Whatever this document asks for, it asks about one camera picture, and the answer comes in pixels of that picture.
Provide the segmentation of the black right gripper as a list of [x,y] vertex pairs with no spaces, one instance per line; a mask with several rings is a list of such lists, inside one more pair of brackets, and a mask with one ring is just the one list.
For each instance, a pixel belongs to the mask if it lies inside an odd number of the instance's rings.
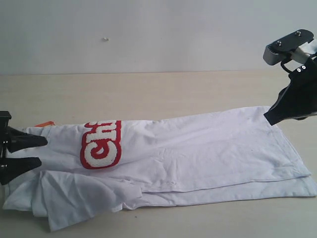
[[279,92],[276,102],[264,113],[270,125],[317,115],[317,58],[308,58],[305,64],[293,71],[285,66],[290,61],[282,61],[282,68],[289,73],[290,83]]

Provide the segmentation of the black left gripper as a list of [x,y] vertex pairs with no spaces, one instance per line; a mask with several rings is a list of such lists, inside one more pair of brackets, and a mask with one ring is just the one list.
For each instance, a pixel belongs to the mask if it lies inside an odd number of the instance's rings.
[[0,184],[6,185],[18,176],[38,168],[42,165],[38,157],[6,158],[6,150],[10,153],[26,149],[41,147],[48,144],[43,136],[32,135],[8,127],[11,120],[9,111],[0,112]]

